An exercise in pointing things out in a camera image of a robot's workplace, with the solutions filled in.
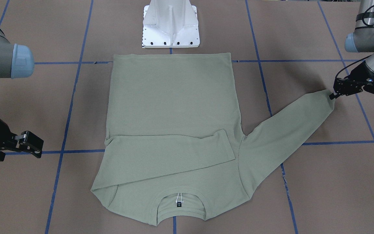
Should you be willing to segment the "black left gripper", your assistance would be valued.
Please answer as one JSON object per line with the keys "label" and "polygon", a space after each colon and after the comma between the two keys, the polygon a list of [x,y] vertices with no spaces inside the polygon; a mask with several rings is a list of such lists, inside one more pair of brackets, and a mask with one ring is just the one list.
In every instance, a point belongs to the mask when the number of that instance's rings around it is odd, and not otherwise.
{"label": "black left gripper", "polygon": [[373,79],[365,61],[356,66],[346,77],[338,78],[339,74],[344,70],[345,68],[341,69],[334,78],[334,92],[329,95],[330,100],[337,99],[342,95],[349,96],[363,91],[374,92]]}

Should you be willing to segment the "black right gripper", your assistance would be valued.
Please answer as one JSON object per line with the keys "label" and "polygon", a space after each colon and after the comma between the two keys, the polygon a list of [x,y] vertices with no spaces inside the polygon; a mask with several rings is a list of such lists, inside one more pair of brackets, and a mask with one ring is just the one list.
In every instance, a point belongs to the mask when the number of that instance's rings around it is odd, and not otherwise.
{"label": "black right gripper", "polygon": [[36,158],[41,158],[43,144],[43,139],[31,131],[22,132],[20,135],[12,133],[8,125],[0,119],[0,162],[4,161],[6,157],[4,150],[26,152]]}

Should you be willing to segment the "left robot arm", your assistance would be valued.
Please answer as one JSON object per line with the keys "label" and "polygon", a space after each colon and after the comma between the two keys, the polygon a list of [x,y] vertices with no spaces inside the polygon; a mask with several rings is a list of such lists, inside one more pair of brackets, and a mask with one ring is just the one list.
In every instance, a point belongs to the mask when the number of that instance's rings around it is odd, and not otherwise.
{"label": "left robot arm", "polygon": [[353,33],[346,37],[345,50],[371,52],[371,55],[360,59],[358,65],[346,77],[335,76],[334,92],[329,96],[331,100],[363,91],[374,94],[374,0],[361,1],[355,21]]}

